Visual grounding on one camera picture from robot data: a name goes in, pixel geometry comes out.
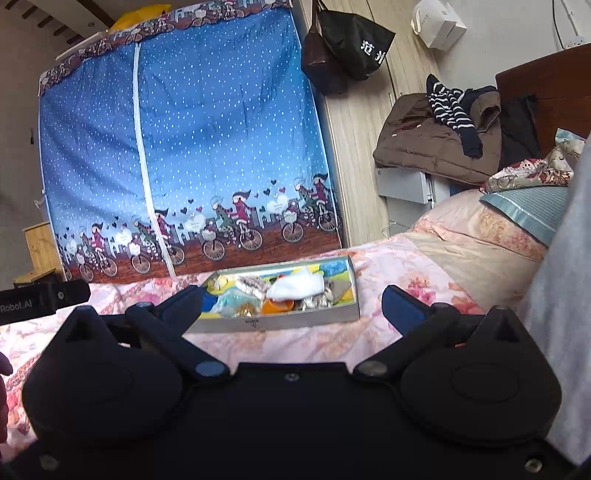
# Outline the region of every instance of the white drawer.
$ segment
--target white drawer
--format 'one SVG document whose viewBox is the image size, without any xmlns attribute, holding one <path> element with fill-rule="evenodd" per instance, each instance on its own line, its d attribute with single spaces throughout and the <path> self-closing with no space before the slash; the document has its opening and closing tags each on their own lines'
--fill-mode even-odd
<svg viewBox="0 0 591 480">
<path fill-rule="evenodd" d="M 425 174 L 410 168 L 376 168 L 378 195 L 408 202 L 426 204 L 431 199 L 431 189 Z"/>
</svg>

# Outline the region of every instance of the brown bag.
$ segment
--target brown bag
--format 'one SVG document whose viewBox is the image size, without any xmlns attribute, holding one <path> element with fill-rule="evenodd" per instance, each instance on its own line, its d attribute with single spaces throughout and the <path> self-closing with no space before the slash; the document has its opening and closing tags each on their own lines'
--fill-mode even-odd
<svg viewBox="0 0 591 480">
<path fill-rule="evenodd" d="M 324 95 L 345 93 L 349 87 L 348 76 L 318 32 L 319 9 L 318 0 L 312 0 L 312 25 L 301 49 L 301 69 Z"/>
</svg>

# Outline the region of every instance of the floral pillow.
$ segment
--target floral pillow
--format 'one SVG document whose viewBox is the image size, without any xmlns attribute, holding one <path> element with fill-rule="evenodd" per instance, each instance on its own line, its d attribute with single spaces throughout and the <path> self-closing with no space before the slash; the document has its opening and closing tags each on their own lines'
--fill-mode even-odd
<svg viewBox="0 0 591 480">
<path fill-rule="evenodd" d="M 480 197 L 478 190 L 454 195 L 419 218 L 410 231 L 431 233 L 455 242 L 460 233 L 533 260 L 544 258 L 548 250 L 545 245 L 497 209 L 482 203 Z"/>
<path fill-rule="evenodd" d="M 484 182 L 480 191 L 494 193 L 538 186 L 567 187 L 584 146 L 584 139 L 559 128 L 556 146 L 546 158 L 532 158 L 505 167 Z"/>
</svg>

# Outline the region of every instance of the screw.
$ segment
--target screw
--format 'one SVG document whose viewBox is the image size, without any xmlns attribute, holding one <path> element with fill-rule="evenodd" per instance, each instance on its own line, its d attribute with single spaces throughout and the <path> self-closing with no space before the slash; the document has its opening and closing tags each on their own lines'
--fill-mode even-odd
<svg viewBox="0 0 591 480">
<path fill-rule="evenodd" d="M 226 371 L 226 365 L 218 361 L 206 361 L 197 364 L 195 371 L 202 377 L 219 377 Z"/>
<path fill-rule="evenodd" d="M 377 360 L 366 360 L 361 362 L 357 370 L 366 377 L 383 377 L 388 373 L 388 367 Z"/>
<path fill-rule="evenodd" d="M 51 455 L 40 455 L 39 462 L 41 463 L 41 468 L 43 468 L 46 472 L 54 472 L 60 465 L 60 462 L 58 462 Z"/>
<path fill-rule="evenodd" d="M 542 464 L 541 460 L 538 460 L 537 458 L 530 458 L 525 463 L 525 471 L 529 473 L 539 473 L 543 466 L 544 465 Z"/>
</svg>

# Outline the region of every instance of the person's hand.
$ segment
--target person's hand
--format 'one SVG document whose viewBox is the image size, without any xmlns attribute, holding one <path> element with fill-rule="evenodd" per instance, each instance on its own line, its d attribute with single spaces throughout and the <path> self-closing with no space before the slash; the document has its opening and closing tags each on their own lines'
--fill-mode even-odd
<svg viewBox="0 0 591 480">
<path fill-rule="evenodd" d="M 8 358 L 0 353 L 0 374 L 12 375 L 12 365 Z M 8 404 L 6 402 L 6 386 L 0 378 L 0 443 L 6 443 L 8 438 Z"/>
</svg>

